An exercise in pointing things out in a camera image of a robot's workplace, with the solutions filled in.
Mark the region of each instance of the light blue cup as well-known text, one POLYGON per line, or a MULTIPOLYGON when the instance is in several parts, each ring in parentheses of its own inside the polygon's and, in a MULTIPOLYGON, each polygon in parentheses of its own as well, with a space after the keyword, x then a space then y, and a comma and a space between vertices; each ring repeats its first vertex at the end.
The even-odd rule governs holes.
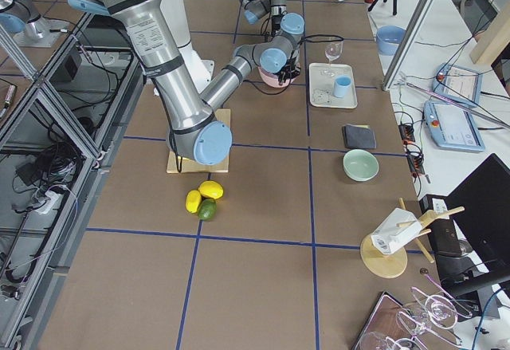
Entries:
POLYGON ((347 75, 340 75, 339 77, 336 77, 333 85, 333 96, 338 98, 345 97, 349 92, 351 83, 351 78, 347 75))
POLYGON ((383 26, 377 30, 375 40, 381 55, 394 55, 406 31, 397 26, 383 26))
POLYGON ((355 181, 368 181, 379 173, 379 162, 368 151, 352 149, 343 157, 343 170, 355 181))

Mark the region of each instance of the lime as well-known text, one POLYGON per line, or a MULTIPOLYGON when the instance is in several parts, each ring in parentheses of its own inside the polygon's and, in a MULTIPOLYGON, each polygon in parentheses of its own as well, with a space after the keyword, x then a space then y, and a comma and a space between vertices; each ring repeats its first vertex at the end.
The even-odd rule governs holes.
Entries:
POLYGON ((216 201, 214 199, 205 199, 198 207, 198 218, 201 220, 211 220, 216 214, 216 201))
POLYGON ((223 187, 213 180, 204 181, 200 184, 200 187, 198 187, 198 191, 200 191, 202 196, 209 199, 217 200, 223 196, 223 187))

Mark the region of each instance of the black monitor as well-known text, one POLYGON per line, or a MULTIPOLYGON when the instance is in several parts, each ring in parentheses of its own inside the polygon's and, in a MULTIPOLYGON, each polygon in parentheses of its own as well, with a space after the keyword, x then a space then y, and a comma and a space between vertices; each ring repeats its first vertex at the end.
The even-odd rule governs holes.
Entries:
POLYGON ((465 208, 453 219, 489 269, 448 291, 460 296, 494 284, 510 287, 510 169, 491 154, 445 202, 448 209, 465 208))

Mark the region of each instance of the wooden board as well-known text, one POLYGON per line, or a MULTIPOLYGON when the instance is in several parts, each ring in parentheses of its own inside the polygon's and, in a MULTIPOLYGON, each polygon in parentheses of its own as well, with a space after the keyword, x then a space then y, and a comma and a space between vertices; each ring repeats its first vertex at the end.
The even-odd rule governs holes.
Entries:
POLYGON ((491 22, 469 56, 473 63, 491 65, 510 42, 510 3, 491 22))
MULTIPOLYGON (((230 127, 230 110, 229 109, 218 109, 215 113, 216 119, 225 123, 230 127)), ((181 173, 191 172, 211 172, 211 173, 226 173, 229 171, 229 155, 218 164, 215 165, 203 165, 196 161, 182 158, 182 171, 181 173)), ((170 151, 168 155, 167 173, 179 173, 175 166, 175 153, 170 151)))

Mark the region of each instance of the white tray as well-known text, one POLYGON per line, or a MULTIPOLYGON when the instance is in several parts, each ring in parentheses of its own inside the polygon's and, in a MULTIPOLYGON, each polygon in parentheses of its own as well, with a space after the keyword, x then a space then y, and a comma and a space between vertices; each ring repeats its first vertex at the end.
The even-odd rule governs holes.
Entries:
POLYGON ((311 63, 310 74, 310 103, 316 107, 329 108, 356 108, 358 99, 352 67, 350 65, 330 65, 328 63, 311 63), (324 75, 323 71, 334 72, 334 76, 324 75), (351 78, 352 86, 347 94, 342 97, 333 96, 333 81, 339 75, 348 75, 351 78))

